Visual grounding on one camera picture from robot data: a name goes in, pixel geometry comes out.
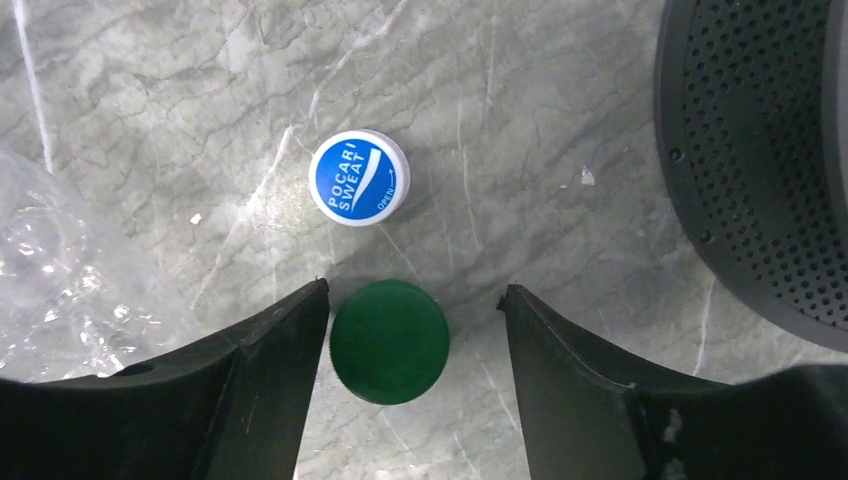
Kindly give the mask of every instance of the plastic bag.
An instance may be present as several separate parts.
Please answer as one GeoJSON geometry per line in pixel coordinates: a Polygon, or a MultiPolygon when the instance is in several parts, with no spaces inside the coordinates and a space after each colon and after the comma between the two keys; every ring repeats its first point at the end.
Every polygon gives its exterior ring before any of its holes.
{"type": "Polygon", "coordinates": [[[0,377],[108,376],[199,337],[141,251],[2,142],[0,179],[0,377]]]}

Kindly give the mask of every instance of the black perforated speaker grille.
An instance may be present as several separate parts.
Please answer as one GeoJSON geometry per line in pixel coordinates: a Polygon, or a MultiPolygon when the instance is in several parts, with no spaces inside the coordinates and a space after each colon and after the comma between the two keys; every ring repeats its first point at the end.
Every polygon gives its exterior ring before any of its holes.
{"type": "Polygon", "coordinates": [[[845,350],[848,259],[820,124],[827,12],[821,0],[673,1],[657,131],[678,216],[723,283],[767,319],[845,350]]]}

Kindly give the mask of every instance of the blue bottle cap label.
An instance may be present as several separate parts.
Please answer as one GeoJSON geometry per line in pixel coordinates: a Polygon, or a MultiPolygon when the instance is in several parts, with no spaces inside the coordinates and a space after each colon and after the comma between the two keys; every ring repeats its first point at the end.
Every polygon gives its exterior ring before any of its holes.
{"type": "Polygon", "coordinates": [[[315,186],[321,201],[336,215],[364,220],[378,215],[397,195],[397,173],[390,157],[361,139],[343,140],[321,156],[315,186]]]}

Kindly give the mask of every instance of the gray marble countertop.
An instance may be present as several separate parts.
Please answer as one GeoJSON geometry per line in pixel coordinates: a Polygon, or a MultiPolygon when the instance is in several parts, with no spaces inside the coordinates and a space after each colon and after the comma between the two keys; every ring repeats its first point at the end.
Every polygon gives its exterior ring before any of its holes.
{"type": "Polygon", "coordinates": [[[528,478],[494,308],[508,282],[705,378],[846,359],[741,305],[683,234],[654,139],[662,3],[15,0],[0,138],[117,222],[206,333],[321,276],[334,302],[386,277],[441,302],[451,356],[409,404],[357,399],[325,351],[301,480],[528,478]],[[360,127],[404,148],[413,183],[351,229],[306,173],[360,127]]]}

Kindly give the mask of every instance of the pocari sweat bottle cap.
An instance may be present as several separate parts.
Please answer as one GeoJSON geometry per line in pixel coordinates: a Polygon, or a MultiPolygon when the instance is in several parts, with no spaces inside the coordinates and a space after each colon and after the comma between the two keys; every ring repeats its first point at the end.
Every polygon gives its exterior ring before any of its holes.
{"type": "Polygon", "coordinates": [[[389,137],[371,130],[339,133],[324,142],[309,168],[312,198],[328,217],[351,227],[374,225],[409,192],[409,164],[389,137]]]}

